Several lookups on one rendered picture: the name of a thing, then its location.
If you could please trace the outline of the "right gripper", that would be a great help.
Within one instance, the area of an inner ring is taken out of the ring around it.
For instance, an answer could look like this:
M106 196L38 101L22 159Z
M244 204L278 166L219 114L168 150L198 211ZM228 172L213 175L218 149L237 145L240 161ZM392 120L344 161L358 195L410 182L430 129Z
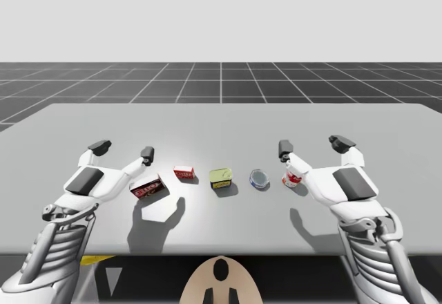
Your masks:
M289 140L278 143L278 158L287 172L296 177L305 175L305 185L315 200L329 207L334 214L379 214L379 190L361 167L365 166L356 143L341 135L328 138L331 147L341 155L341 167L313 169L294 153Z

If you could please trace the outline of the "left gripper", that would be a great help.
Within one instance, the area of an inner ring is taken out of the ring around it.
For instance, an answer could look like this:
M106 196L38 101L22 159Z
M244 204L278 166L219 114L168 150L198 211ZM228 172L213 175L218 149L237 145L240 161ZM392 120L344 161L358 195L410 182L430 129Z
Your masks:
M116 198L137 176L143 174L154 161L155 149L146 146L140 156L122 170L96 167L98 158L111 147L110 140L101 140L88 146L78 162L78 170L64 185L64 208L81 211L94 204Z

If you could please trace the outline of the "red and white carton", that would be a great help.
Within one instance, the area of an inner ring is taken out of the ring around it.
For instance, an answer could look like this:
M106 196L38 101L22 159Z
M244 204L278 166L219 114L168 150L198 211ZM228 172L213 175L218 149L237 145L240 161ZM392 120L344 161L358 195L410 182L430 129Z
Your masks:
M130 192L139 200L152 196L165 188L166 185L159 174L140 178L129 185Z

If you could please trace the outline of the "tan robot part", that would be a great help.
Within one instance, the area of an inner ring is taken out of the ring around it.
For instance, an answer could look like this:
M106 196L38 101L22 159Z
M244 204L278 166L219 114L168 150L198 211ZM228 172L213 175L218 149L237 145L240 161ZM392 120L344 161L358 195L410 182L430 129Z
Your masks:
M258 286L238 261L217 256L188 279L180 304L263 304Z

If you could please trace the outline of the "green and blue rectangular can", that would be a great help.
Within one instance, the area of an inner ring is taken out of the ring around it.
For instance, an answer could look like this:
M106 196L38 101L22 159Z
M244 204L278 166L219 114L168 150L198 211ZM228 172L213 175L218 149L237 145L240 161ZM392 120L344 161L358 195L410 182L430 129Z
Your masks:
M214 169L209 171L209 181L212 189L230 187L233 172L230 168Z

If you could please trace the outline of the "blue flat can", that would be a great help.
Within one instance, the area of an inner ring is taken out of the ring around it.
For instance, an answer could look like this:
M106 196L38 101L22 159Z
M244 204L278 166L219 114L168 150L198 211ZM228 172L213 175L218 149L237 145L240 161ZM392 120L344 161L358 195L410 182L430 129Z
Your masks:
M269 185L269 176L261 169L254 169L249 176L250 184L258 190L264 190Z

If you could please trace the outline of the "red and white can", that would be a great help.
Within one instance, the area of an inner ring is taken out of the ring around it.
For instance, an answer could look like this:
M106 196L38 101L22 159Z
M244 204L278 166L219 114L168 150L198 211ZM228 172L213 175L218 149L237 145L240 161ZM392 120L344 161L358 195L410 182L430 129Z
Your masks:
M296 187L302 181L302 172L291 165L286 166L285 173L282 177L282 183L289 188Z

